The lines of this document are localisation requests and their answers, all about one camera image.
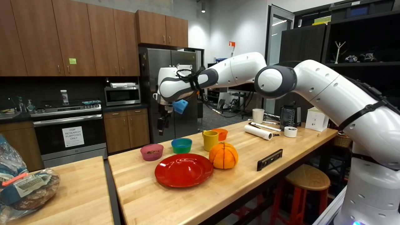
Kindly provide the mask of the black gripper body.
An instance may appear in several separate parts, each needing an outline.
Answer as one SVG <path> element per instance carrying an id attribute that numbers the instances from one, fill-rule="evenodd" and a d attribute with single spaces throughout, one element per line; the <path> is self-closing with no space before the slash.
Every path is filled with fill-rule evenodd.
<path id="1" fill-rule="evenodd" d="M 168 126 L 170 116 L 171 116 L 171 106 L 158 105 L 157 131 L 160 135 L 162 135 L 165 132 L 165 129 Z"/>

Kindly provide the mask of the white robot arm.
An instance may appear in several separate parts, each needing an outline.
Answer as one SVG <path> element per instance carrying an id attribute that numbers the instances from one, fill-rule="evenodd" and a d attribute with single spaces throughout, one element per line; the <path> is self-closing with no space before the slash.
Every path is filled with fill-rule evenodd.
<path id="1" fill-rule="evenodd" d="M 352 141 L 350 176 L 335 225 L 400 225 L 400 111 L 366 84 L 315 60 L 267 65 L 258 52 L 228 57 L 192 72 L 161 67 L 160 102 L 167 105 L 207 87 L 251 84 L 267 99 L 288 92 L 323 112 Z"/>

